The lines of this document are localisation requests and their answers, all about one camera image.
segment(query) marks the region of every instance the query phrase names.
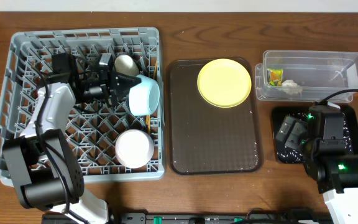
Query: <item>wooden table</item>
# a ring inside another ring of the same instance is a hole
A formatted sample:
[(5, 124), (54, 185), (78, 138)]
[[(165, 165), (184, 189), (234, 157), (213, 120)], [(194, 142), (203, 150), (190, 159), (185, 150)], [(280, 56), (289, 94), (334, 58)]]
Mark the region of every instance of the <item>wooden table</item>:
[[(145, 26), (160, 31), (164, 71), (174, 60), (193, 58), (242, 57), (255, 67), (265, 50), (274, 49), (358, 52), (358, 14), (0, 12), (0, 92), (15, 32)], [(247, 213), (299, 206), (327, 212), (303, 167), (275, 160), (270, 113), (277, 105), (282, 103), (257, 103), (264, 150), (257, 172), (180, 176), (167, 167), (158, 181), (86, 187), (118, 213)], [(358, 118), (358, 94), (351, 105)], [(23, 209), (14, 189), (0, 183), (0, 223), (40, 223), (41, 215)]]

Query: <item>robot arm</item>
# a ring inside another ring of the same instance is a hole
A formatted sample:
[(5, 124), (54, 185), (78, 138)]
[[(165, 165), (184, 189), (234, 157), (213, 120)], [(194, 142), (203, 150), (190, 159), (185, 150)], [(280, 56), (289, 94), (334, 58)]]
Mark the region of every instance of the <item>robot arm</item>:
[[(70, 212), (65, 215), (78, 223), (105, 224), (108, 222), (107, 203), (84, 188), (81, 168), (63, 135), (68, 114), (75, 104), (73, 91), (67, 83), (53, 83), (48, 88), (50, 96), (42, 113), (40, 128), (42, 137), (55, 149), (52, 151), (47, 148), (67, 182)], [(35, 121), (45, 99), (45, 88), (40, 88), (38, 94), (38, 102), (29, 124), (19, 138), (7, 141), (3, 154), (22, 206), (62, 213), (65, 209), (65, 191), (55, 167), (30, 169), (42, 153), (37, 147), (39, 142)]]
[[(90, 75), (80, 75), (74, 56), (53, 55), (53, 73), (46, 81), (42, 78), (48, 88), (38, 90), (27, 127), (18, 138), (5, 141), (2, 154), (24, 208), (62, 212), (78, 223), (104, 224), (108, 206), (85, 189), (81, 167), (64, 136), (68, 115), (76, 103), (94, 99), (115, 106), (141, 80), (115, 72), (111, 54), (102, 54), (99, 63), (90, 67)], [(50, 166), (33, 170), (44, 154)]]
[(344, 139), (339, 107), (314, 105), (308, 122), (287, 116), (276, 139), (297, 147), (306, 173), (317, 182), (335, 224), (358, 223), (358, 149)]

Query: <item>green connector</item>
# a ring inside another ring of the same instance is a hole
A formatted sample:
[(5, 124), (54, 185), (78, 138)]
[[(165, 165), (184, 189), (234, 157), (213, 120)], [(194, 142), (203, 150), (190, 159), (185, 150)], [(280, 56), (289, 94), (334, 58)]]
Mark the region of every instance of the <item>green connector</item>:
[(162, 218), (161, 217), (154, 217), (154, 224), (162, 224)]

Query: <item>yellow snack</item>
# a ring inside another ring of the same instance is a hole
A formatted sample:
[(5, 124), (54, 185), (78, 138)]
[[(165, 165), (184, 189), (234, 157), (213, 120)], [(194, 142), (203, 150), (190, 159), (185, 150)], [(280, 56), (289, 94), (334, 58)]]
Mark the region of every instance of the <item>yellow snack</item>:
[(274, 68), (268, 68), (267, 74), (268, 74), (268, 82), (272, 86), (281, 86), (283, 82), (283, 69), (274, 69)]

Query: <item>white bowl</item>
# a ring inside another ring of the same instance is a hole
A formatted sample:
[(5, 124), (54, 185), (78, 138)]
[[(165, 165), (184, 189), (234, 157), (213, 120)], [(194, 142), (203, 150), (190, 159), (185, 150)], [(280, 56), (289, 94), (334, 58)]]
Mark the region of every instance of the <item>white bowl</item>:
[(137, 75), (142, 82), (129, 90), (129, 110), (134, 116), (151, 115), (160, 102), (158, 83), (144, 75)]
[(154, 153), (153, 139), (145, 132), (136, 129), (124, 131), (116, 141), (116, 158), (128, 168), (146, 165)]

